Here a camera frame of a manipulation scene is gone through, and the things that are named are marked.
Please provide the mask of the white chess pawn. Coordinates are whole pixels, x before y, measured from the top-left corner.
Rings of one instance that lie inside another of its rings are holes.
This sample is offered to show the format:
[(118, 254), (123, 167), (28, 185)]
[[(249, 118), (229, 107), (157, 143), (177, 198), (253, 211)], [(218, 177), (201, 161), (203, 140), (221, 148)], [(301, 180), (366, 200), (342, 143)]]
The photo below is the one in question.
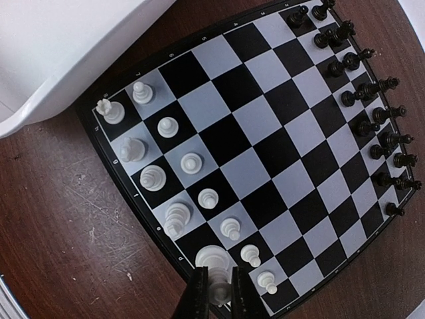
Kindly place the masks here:
[(200, 155), (190, 152), (181, 158), (181, 169), (189, 175), (194, 175), (200, 172), (203, 166), (203, 160)]
[(153, 89), (148, 84), (136, 82), (133, 84), (133, 99), (138, 104), (148, 104), (153, 99)]
[(172, 117), (164, 117), (158, 122), (157, 131), (163, 138), (172, 138), (179, 131), (179, 124)]
[(255, 245), (245, 245), (240, 251), (241, 259), (249, 263), (251, 267), (257, 268), (261, 265), (260, 251)]
[(275, 283), (275, 276), (270, 271), (261, 272), (257, 277), (257, 283), (269, 294), (275, 294), (278, 291), (277, 285)]
[(218, 193), (211, 188), (203, 189), (198, 194), (198, 202), (204, 209), (214, 209), (218, 204)]
[(229, 238), (231, 241), (237, 241), (240, 238), (240, 222), (239, 220), (229, 217), (222, 221), (220, 224), (220, 231), (223, 236)]

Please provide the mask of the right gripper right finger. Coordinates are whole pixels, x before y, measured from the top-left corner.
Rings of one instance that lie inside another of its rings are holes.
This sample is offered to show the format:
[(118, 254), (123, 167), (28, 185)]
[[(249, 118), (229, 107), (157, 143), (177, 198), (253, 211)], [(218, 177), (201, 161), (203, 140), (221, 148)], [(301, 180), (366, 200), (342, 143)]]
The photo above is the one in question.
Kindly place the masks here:
[(255, 287), (243, 268), (238, 266), (232, 268), (231, 286), (232, 318), (257, 317), (256, 309), (252, 303), (252, 291), (255, 290)]

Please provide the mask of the white chess king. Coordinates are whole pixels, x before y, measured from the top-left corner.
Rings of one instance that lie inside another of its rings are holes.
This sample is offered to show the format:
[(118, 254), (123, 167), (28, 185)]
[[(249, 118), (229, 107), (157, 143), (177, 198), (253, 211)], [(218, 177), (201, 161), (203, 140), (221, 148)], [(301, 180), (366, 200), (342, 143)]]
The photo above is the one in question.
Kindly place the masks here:
[(231, 299), (230, 257), (220, 246), (203, 247), (195, 257), (196, 267), (208, 268), (209, 301), (214, 305), (226, 304)]

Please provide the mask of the white rectangular tray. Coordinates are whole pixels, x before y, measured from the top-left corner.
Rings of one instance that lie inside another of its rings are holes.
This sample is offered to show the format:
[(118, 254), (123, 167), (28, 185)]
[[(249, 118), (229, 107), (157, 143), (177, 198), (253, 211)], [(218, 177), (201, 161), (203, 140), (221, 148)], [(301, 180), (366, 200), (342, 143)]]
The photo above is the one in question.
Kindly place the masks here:
[(68, 108), (171, 1), (2, 1), (1, 136)]

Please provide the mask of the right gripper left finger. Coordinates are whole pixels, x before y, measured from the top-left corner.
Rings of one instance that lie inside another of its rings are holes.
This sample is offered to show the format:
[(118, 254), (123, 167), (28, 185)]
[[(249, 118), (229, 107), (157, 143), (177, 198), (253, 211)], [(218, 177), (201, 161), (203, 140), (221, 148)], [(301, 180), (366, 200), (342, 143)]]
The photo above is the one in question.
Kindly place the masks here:
[(196, 267), (172, 315), (175, 318), (205, 319), (209, 317), (209, 272)]

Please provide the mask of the white chess bishop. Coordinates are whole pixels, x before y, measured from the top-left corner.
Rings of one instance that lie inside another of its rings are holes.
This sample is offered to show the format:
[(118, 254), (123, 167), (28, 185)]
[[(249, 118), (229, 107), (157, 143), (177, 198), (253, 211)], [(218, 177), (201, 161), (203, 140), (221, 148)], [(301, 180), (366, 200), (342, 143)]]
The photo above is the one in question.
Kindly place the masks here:
[(159, 191), (165, 186), (167, 176), (158, 165), (149, 165), (142, 169), (139, 182), (148, 191)]

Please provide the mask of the white chess piece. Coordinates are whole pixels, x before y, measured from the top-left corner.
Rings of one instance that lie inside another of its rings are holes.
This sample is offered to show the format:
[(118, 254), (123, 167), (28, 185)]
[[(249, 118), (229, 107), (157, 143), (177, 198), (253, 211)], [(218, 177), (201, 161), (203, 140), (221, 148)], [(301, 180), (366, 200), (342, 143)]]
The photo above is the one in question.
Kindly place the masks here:
[(120, 148), (120, 159), (123, 162), (136, 162), (141, 161), (145, 156), (144, 143), (135, 138), (124, 138), (124, 142)]
[(97, 102), (96, 111), (111, 125), (119, 124), (126, 114), (124, 106), (121, 103), (110, 102), (107, 99), (102, 99)]

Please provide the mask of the white chess queen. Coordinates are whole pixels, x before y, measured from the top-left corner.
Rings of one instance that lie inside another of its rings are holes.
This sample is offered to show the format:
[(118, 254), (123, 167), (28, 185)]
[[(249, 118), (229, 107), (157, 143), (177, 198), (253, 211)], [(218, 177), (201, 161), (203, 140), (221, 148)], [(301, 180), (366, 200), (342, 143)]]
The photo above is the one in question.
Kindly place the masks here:
[(191, 212), (184, 203), (173, 203), (165, 212), (165, 223), (163, 229), (172, 240), (183, 235), (185, 226), (191, 219)]

